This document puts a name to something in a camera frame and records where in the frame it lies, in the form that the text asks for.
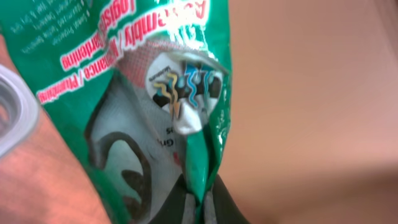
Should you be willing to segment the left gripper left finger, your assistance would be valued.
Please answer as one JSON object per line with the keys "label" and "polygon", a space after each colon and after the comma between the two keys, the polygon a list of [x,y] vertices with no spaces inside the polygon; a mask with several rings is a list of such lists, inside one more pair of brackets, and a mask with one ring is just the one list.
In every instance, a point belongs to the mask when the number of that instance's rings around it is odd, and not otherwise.
{"label": "left gripper left finger", "polygon": [[163,206],[149,224],[195,224],[196,200],[181,174]]}

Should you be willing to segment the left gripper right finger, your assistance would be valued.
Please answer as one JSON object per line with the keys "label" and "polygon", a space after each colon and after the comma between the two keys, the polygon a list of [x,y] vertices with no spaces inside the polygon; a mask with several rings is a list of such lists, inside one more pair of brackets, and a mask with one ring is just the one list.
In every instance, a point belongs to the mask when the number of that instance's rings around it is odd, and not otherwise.
{"label": "left gripper right finger", "polygon": [[220,175],[203,201],[204,224],[249,224],[235,204]]}

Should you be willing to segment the green glove package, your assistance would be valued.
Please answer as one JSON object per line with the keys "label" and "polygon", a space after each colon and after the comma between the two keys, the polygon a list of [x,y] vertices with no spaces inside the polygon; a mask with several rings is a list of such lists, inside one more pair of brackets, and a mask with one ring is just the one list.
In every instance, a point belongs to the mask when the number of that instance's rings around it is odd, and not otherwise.
{"label": "green glove package", "polygon": [[231,126],[227,0],[4,0],[18,72],[113,223],[149,223],[182,174],[195,223]]}

